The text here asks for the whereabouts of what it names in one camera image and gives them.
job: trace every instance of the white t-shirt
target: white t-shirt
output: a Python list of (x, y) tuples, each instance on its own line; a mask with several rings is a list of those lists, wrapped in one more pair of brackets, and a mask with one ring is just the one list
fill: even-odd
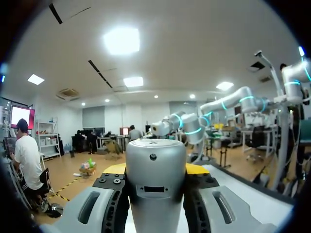
[(15, 155), (16, 162), (22, 164), (22, 171), (25, 182), (32, 190), (38, 190), (43, 183), (40, 182), (42, 173), (38, 144), (34, 138), (23, 136), (16, 141)]

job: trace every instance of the red screen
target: red screen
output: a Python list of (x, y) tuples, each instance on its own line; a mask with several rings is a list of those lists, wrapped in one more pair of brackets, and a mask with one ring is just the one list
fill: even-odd
[(28, 129), (34, 129), (35, 110), (12, 106), (11, 109), (11, 128), (17, 129), (17, 123), (20, 119), (25, 119), (28, 122)]

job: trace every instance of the shelf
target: shelf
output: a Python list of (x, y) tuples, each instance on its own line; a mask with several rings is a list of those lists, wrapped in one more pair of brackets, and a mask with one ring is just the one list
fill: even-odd
[(59, 155), (59, 153), (44, 154), (43, 159), (51, 158), (51, 157), (54, 157), (54, 156), (57, 156), (57, 155)]
[(56, 122), (38, 122), (39, 124), (45, 124), (45, 125), (53, 125), (56, 124)]
[(58, 134), (36, 134), (36, 136), (48, 137), (48, 136), (58, 136)]
[(58, 144), (44, 145), (44, 146), (41, 146), (41, 148), (45, 148), (45, 147), (53, 147), (53, 146), (58, 146)]

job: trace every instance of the ceiling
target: ceiling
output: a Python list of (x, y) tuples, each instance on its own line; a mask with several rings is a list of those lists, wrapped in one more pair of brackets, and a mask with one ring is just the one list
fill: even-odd
[[(198, 101), (221, 97), (239, 87), (256, 87), (267, 68), (251, 73), (262, 50), (276, 66), (299, 58), (289, 29), (260, 0), (54, 0), (63, 23), (47, 7), (29, 26), (9, 64), (4, 96), (51, 99), (65, 88), (80, 93), (64, 104), (81, 108), (129, 102)], [(138, 28), (140, 51), (110, 55), (104, 34)], [(89, 64), (92, 60), (111, 89)], [(36, 86), (27, 79), (45, 81)], [(144, 86), (124, 87), (123, 78), (142, 76)], [(234, 83), (229, 92), (216, 85)]]

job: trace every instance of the square ceiling light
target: square ceiling light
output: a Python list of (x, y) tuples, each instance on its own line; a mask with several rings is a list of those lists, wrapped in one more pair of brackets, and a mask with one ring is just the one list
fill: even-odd
[(104, 43), (112, 55), (139, 51), (139, 31), (136, 28), (118, 28), (104, 35)]
[(216, 86), (217, 89), (220, 89), (222, 91), (226, 91), (228, 89), (230, 89), (233, 86), (233, 83), (229, 83), (229, 82), (222, 82), (221, 84), (218, 84)]
[(39, 85), (40, 83), (42, 83), (44, 81), (44, 79), (36, 76), (35, 74), (31, 75), (30, 78), (27, 80), (33, 84)]
[(144, 86), (144, 81), (142, 77), (126, 78), (126, 79), (123, 79), (123, 81), (127, 87)]

